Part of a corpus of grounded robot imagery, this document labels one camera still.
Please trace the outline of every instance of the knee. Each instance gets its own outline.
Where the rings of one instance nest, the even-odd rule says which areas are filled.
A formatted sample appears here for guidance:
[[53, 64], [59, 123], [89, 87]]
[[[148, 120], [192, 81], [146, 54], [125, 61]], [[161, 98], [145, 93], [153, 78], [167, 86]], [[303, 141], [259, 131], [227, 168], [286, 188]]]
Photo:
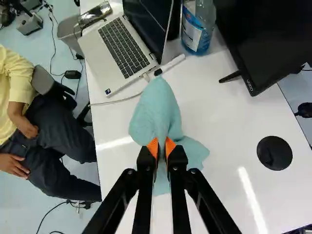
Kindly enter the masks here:
[[81, 147], [79, 150], [77, 150], [76, 153], [76, 159], [81, 164], [85, 162], [96, 162], [97, 161], [97, 155], [95, 148], [92, 149], [91, 147]]
[[64, 189], [66, 188], [64, 188], [62, 184], [49, 183], [49, 184], [46, 184], [43, 188], [41, 188], [41, 191], [47, 196], [62, 198]]

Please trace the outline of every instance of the monitor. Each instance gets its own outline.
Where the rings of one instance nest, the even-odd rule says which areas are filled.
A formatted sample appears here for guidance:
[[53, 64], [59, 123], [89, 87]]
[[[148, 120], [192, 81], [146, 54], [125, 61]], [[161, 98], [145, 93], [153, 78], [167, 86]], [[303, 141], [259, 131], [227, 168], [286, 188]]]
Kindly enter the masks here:
[[174, 0], [123, 0], [123, 11], [161, 64]]
[[311, 0], [214, 0], [216, 23], [256, 96], [312, 61]]

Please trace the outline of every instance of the black circular hole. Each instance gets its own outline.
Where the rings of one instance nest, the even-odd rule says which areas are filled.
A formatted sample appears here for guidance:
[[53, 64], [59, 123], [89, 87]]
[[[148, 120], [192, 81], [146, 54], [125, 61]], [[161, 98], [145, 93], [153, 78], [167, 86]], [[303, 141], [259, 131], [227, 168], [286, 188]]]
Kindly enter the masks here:
[[287, 168], [293, 160], [293, 152], [289, 144], [280, 137], [267, 136], [257, 146], [260, 162], [274, 171]]

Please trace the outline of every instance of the white cable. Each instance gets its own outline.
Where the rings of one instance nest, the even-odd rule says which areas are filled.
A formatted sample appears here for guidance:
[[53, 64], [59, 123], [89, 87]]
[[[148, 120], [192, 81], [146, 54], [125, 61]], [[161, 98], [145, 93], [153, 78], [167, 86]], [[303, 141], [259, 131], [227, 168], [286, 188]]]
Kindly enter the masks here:
[[[143, 74], [144, 79], [149, 83], [150, 82], [150, 77], [148, 76], [147, 73]], [[114, 104], [114, 103], [119, 103], [119, 102], [123, 102], [123, 101], [127, 101], [127, 100], [131, 100], [133, 98], [136, 98], [138, 96], [140, 96], [143, 93], [143, 91], [139, 92], [138, 94], [135, 94], [133, 96], [130, 97], [125, 97], [123, 99], [119, 99], [119, 100], [114, 100], [114, 101], [106, 101], [106, 102], [99, 102], [99, 103], [92, 103], [89, 105], [89, 107], [91, 106], [105, 106], [105, 105], [110, 105], [110, 104]]]
[[92, 103], [89, 105], [90, 106], [105, 106], [105, 105], [109, 105], [109, 104], [114, 104], [114, 103], [119, 103], [119, 102], [123, 102], [123, 101], [127, 101], [127, 100], [130, 100], [130, 99], [133, 99], [137, 96], [140, 96], [141, 94], [143, 93], [143, 91], [139, 92], [138, 94], [135, 94], [131, 97], [126, 97], [126, 98], [123, 98], [123, 99], [120, 99], [120, 100], [115, 100], [115, 101], [107, 101], [107, 102], [99, 102], [99, 103]]

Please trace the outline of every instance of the laptop screen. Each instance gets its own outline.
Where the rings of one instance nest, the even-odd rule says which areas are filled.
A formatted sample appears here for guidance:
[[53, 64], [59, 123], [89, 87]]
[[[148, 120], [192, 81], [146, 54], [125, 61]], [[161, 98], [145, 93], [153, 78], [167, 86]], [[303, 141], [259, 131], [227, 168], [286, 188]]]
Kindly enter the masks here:
[[168, 29], [171, 0], [123, 0], [123, 11], [142, 40], [161, 63]]

